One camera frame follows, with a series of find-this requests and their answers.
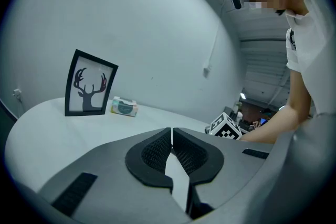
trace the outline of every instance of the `curved white wall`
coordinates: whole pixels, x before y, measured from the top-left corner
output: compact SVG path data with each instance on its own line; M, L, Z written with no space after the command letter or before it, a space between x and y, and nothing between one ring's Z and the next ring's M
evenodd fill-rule
M233 106L245 75L236 38L206 0L14 0L0 45L0 99L16 115L64 97L75 49L119 65L110 98L210 122Z

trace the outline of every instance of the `man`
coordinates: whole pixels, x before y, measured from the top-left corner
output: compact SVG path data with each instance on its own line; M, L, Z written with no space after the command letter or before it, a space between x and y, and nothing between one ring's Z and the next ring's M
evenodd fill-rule
M243 114L241 112L241 109L238 110L237 117L236 117L236 123L239 126L240 121L243 119Z
M260 120L260 126L263 126L271 119L271 109L263 109L261 110L261 114L263 114L263 119Z
M283 109L241 140L274 143L282 132L295 130L308 117L311 96L317 113L336 113L336 27L328 0L242 1L272 8L279 15L286 13L290 94Z
M254 128L252 130L254 130L255 128L259 128L261 126L261 118L258 118L257 121L253 121L251 126L254 126Z

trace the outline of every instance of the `black plastic panel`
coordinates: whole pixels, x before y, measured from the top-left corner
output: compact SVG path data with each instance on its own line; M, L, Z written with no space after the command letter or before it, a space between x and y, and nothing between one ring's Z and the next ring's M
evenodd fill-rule
M171 149L171 128L166 128L134 145L126 154L126 167L144 185L172 191L173 181L164 175Z
M250 155L250 156L261 158L261 159L266 159L269 155L269 153L267 152L251 150L249 148L243 150L243 153L246 155Z
M81 173L54 201L52 206L64 215L71 217L96 179L96 175Z
M193 186L211 182L222 169L224 156L213 145L179 128L173 129L173 143L176 157L189 175Z

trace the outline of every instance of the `black mesh cushion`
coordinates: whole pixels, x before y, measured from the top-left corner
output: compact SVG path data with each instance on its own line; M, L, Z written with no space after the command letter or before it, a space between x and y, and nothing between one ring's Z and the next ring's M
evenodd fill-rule
M211 182L223 167L224 156L218 148L179 128L173 129L173 147L191 185Z
M171 133L166 132L143 149L141 158L149 167L164 174L171 149Z
M176 157L188 175L199 169L208 160L208 153L205 149L182 135L174 136L174 149Z
M125 157L126 167L144 185L172 191L173 181L164 175L171 148L171 128L166 128L131 147Z

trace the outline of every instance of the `white table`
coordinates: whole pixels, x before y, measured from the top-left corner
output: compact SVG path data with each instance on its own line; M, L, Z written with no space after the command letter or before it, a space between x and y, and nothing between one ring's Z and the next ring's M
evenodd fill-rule
M10 174L35 192L64 167L104 143L165 127L204 133L208 125L143 105L139 105L135 118L113 114L112 100L108 101L105 115L65 117L64 100L49 100L27 111L15 123L6 142L5 162ZM173 155L167 160L166 174L184 182L182 186L174 180L173 196L183 192L188 177Z

